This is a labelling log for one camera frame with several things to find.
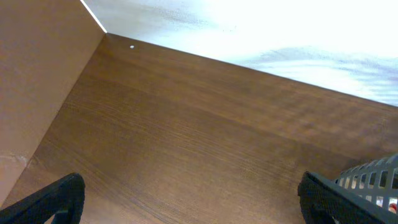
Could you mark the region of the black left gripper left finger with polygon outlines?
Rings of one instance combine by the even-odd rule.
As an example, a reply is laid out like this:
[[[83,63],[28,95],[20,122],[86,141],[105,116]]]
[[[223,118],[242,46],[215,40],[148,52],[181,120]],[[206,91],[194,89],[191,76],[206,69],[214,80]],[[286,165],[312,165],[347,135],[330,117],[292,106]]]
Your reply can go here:
[[[1,224],[79,224],[85,202],[85,182],[71,173],[1,210]]]

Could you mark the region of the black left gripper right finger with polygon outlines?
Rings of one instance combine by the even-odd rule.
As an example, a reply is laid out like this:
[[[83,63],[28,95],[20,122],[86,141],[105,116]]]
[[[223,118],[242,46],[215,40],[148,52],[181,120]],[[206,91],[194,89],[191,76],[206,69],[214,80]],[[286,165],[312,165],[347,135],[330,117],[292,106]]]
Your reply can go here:
[[[306,223],[397,223],[397,215],[388,209],[313,172],[304,172],[298,196]]]

